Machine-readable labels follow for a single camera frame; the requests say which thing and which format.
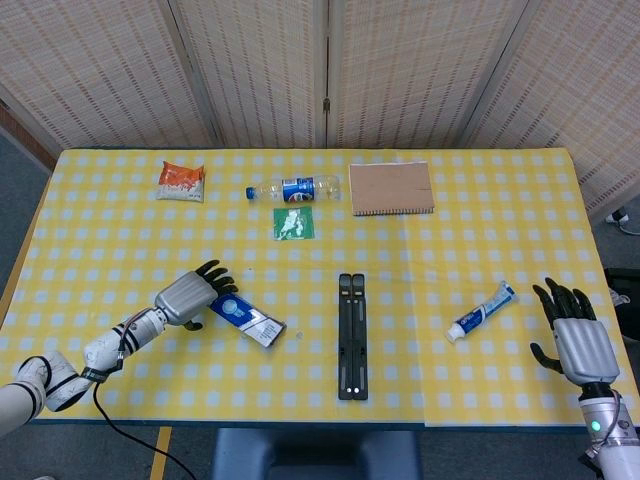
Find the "green card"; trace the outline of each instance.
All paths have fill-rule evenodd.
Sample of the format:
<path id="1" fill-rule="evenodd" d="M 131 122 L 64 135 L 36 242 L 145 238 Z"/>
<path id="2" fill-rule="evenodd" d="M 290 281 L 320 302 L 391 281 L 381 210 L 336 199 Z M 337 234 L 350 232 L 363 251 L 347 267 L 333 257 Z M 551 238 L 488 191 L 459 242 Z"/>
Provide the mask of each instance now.
<path id="1" fill-rule="evenodd" d="M 311 207 L 274 208 L 273 238 L 275 240 L 313 238 Z"/>

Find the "notebook cover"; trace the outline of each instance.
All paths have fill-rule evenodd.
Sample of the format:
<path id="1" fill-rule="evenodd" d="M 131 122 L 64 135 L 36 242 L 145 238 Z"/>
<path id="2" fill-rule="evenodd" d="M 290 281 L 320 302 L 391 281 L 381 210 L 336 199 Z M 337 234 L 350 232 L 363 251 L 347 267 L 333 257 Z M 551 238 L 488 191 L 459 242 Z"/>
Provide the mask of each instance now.
<path id="1" fill-rule="evenodd" d="M 350 165 L 354 215 L 431 213 L 434 202 L 427 162 Z"/>

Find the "toothpaste tube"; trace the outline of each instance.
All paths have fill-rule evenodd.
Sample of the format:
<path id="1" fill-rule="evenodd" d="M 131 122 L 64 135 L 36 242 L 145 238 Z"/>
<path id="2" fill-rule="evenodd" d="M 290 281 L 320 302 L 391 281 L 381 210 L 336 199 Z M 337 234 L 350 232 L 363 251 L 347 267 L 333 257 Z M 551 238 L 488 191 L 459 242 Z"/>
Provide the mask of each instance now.
<path id="1" fill-rule="evenodd" d="M 451 328 L 447 331 L 445 336 L 451 343 L 456 339 L 464 337 L 471 330 L 476 328 L 482 322 L 484 322 L 491 315 L 496 313 L 507 303 L 516 298 L 516 292 L 511 286 L 504 280 L 500 282 L 498 291 L 493 297 L 484 302 L 482 305 L 474 308 L 464 317 L 453 322 Z"/>

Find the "plastic water bottle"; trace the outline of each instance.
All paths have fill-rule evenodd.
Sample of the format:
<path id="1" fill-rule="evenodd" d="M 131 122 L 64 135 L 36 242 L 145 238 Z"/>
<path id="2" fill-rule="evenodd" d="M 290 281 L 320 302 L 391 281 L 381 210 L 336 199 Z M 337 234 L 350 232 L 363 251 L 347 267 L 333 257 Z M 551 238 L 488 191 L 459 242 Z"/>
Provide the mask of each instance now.
<path id="1" fill-rule="evenodd" d="M 254 202 L 305 202 L 339 200 L 340 180 L 335 175 L 267 180 L 247 187 L 247 198 Z"/>

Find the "yellow checkered tablecloth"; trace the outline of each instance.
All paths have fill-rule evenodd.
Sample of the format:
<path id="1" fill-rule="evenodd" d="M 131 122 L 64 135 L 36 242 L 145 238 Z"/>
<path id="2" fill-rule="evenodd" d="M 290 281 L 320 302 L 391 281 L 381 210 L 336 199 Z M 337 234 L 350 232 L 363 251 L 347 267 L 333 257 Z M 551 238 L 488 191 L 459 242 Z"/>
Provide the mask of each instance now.
<path id="1" fill-rule="evenodd" d="M 432 215 L 353 217 L 350 163 L 427 160 Z M 203 204 L 158 201 L 162 161 L 207 172 Z M 335 174 L 339 202 L 313 204 L 313 240 L 273 240 L 274 205 L 246 186 Z M 258 308 L 285 321 L 271 349 L 213 312 L 198 332 L 168 327 L 101 388 L 114 417 L 140 420 L 582 424 L 579 390 L 529 352 L 554 352 L 531 284 L 587 293 L 609 330 L 616 387 L 638 394 L 571 159 L 544 150 L 70 150 L 51 180 L 0 330 L 2 382 L 58 349 L 78 370 L 90 340 L 205 260 L 219 258 Z M 369 400 L 337 399 L 337 279 L 366 275 Z M 519 302 L 450 345 L 450 323 L 505 279 Z M 99 418 L 85 395 L 45 418 Z"/>

